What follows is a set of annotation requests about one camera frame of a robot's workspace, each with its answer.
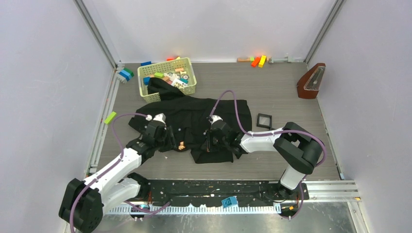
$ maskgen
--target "red block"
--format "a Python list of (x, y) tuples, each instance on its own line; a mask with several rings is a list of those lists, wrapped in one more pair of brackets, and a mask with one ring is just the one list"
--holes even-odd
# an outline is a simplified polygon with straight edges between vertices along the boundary
[(260, 62), (260, 57), (255, 58), (255, 60), (250, 64), (252, 67), (256, 67)]

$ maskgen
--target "white wall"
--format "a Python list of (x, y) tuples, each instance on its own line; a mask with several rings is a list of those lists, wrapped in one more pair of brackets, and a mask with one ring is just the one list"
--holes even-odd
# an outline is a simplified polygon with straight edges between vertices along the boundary
[(71, 0), (3, 0), (0, 31), (0, 232), (59, 233), (112, 69)]
[(373, 233), (411, 231), (411, 9), (347, 1), (310, 64), (326, 63), (318, 100)]
[(334, 0), (85, 0), (123, 63), (234, 61), (288, 53), (304, 59)]

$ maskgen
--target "toy in basket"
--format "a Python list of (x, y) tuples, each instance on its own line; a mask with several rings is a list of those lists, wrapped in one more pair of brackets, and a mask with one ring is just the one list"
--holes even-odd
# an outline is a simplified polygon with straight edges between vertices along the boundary
[(147, 84), (150, 78), (167, 80), (169, 84), (179, 88), (185, 95), (193, 94), (196, 91), (196, 77), (190, 59), (187, 57), (139, 67), (137, 78), (140, 96), (147, 103), (160, 101), (159, 93), (148, 94)]

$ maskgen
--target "plastic basket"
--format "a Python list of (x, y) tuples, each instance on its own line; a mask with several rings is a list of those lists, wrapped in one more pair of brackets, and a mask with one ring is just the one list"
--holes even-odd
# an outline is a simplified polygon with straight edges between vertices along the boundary
[(147, 103), (160, 101), (159, 93), (148, 94), (147, 86), (143, 83), (143, 78), (148, 77), (156, 72), (169, 73), (174, 72), (177, 68), (184, 68), (189, 75), (188, 85), (180, 88), (185, 95), (190, 95), (196, 92), (196, 77), (194, 76), (192, 63), (190, 59), (185, 57), (168, 62), (156, 63), (153, 65), (142, 66), (137, 69), (137, 78), (139, 82), (140, 96), (144, 98)]

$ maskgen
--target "black cloth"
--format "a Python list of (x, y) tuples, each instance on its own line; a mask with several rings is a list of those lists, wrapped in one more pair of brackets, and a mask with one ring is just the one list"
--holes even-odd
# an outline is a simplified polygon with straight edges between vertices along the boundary
[[(204, 133), (210, 128), (207, 117), (216, 100), (185, 96), (179, 89), (170, 86), (161, 79), (150, 79), (148, 89), (152, 88), (150, 87), (151, 84), (154, 85), (153, 88), (159, 90), (162, 101), (149, 103), (137, 109), (136, 112), (151, 116), (164, 113), (166, 125), (172, 126), (177, 143), (179, 144), (182, 141), (185, 143), (186, 148), (184, 150), (176, 151), (191, 149), (191, 155), (195, 163), (198, 164), (233, 162), (233, 154), (226, 148), (220, 148), (215, 152), (206, 152), (204, 148), (206, 141)], [(252, 130), (252, 117), (247, 101), (238, 100), (237, 104), (243, 128), (246, 131)], [(220, 116), (234, 130), (240, 131), (233, 100), (221, 100), (214, 114)], [(136, 116), (130, 119), (129, 125), (133, 129), (142, 132), (147, 122), (143, 117)]]

